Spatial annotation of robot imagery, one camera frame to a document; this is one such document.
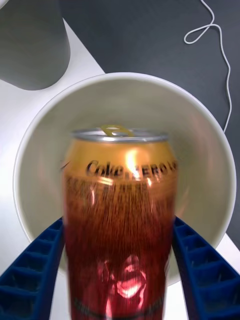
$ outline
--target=gray container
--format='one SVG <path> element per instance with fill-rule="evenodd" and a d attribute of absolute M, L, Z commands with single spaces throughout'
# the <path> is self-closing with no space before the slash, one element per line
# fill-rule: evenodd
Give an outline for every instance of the gray container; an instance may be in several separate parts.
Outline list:
<path fill-rule="evenodd" d="M 0 0 L 0 79 L 44 89 L 63 76 L 69 60 L 58 0 Z"/>

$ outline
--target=soda can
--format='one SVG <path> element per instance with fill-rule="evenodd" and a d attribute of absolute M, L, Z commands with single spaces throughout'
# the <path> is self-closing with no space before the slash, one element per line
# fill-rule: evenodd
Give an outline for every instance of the soda can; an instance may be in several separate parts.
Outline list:
<path fill-rule="evenodd" d="M 75 131 L 63 191 L 72 320 L 161 319 L 177 192 L 167 135 Z"/>

